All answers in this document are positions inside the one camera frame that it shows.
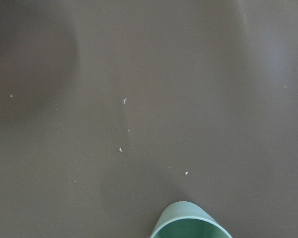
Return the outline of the mint green cup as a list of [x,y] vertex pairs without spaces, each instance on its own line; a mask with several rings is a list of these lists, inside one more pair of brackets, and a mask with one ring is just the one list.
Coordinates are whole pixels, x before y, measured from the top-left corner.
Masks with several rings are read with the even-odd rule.
[[198,205],[178,201],[164,209],[152,238],[230,238],[231,235]]

